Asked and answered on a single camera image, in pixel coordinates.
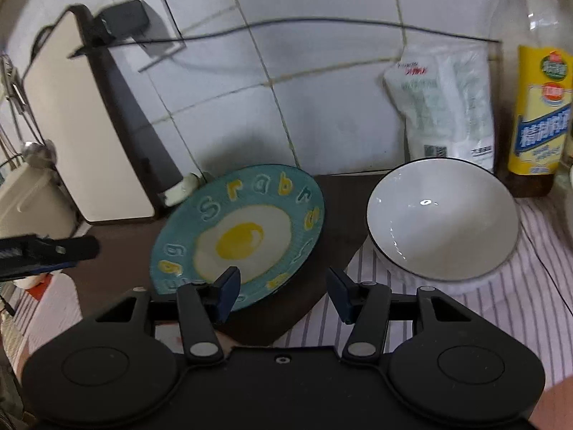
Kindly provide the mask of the right hand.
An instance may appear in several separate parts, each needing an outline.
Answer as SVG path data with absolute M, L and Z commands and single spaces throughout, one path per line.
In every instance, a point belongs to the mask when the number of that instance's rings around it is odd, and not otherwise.
M 531 423 L 542 430 L 573 430 L 573 378 L 569 377 L 541 396 Z

